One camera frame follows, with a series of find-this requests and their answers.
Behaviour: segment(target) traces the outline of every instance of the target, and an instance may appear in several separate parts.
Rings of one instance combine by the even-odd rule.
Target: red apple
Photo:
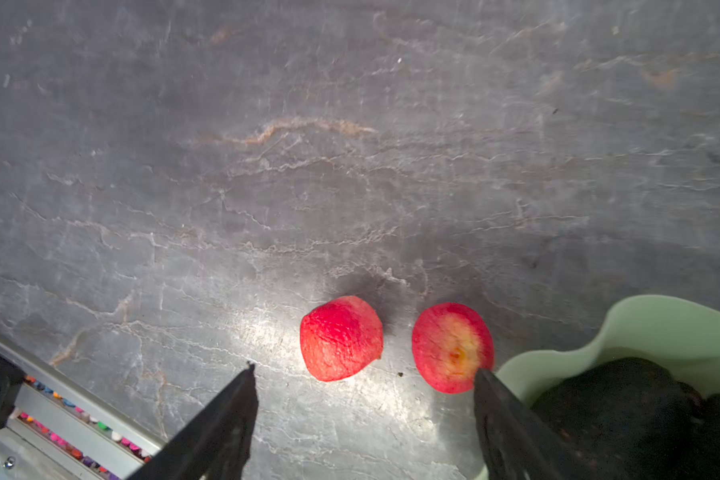
[[[494,341],[480,315],[459,303],[426,309],[413,327],[413,359],[424,380],[438,392],[474,387],[478,368],[494,366]]]
[[[345,379],[382,358],[382,322],[364,300],[341,296],[302,319],[301,344],[307,370],[317,380]]]

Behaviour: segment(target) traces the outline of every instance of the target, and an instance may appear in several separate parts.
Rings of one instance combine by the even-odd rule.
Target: gray marble surface
[[[470,478],[418,313],[501,363],[637,293],[720,310],[720,0],[0,2],[0,331],[163,437],[255,361],[247,478]]]

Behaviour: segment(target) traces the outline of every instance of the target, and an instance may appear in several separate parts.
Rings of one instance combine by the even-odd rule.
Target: black speck
[[[706,157],[710,159],[712,163],[715,165],[720,165],[720,154],[716,154],[715,152],[707,151]]]

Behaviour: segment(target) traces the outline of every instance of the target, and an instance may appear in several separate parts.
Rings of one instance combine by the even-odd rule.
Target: light green bowl
[[[584,347],[522,353],[496,377],[530,406],[563,379],[626,356],[658,363],[703,396],[720,392],[720,312],[672,296],[632,296],[608,310],[600,332]],[[478,476],[486,477],[485,470]]]

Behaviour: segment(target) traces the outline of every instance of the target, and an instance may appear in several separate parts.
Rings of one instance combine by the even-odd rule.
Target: wrinkled red apple
[[[413,327],[413,359],[424,380],[438,392],[474,387],[478,368],[494,366],[494,341],[480,315],[459,303],[426,309]]]
[[[301,344],[307,370],[317,380],[345,379],[382,357],[382,322],[364,300],[340,296],[302,319]]]

